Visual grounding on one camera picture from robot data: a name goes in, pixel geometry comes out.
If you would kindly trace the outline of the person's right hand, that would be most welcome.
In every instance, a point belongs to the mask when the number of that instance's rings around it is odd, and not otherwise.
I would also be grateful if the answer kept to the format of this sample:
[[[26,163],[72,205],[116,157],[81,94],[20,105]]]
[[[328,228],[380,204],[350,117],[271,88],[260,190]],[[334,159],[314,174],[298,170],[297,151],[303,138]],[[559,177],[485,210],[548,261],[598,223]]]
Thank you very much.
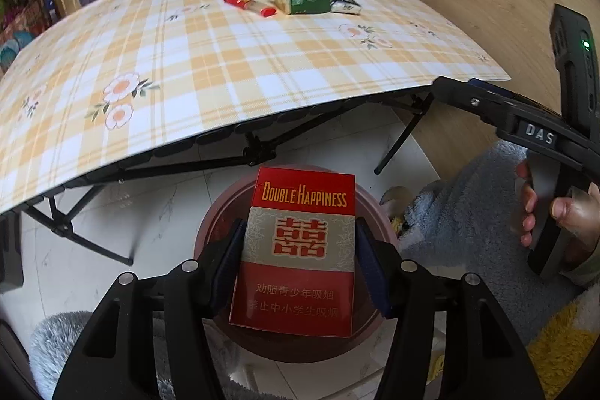
[[[516,175],[524,181],[520,189],[524,212],[520,225],[520,243],[530,247],[532,230],[536,224],[534,210],[538,197],[529,185],[530,168],[526,160],[517,165]],[[554,199],[549,206],[549,215],[560,228],[573,235],[564,253],[567,262],[580,264],[593,254],[599,241],[599,188],[596,184],[590,185],[586,198],[579,194],[577,197]]]

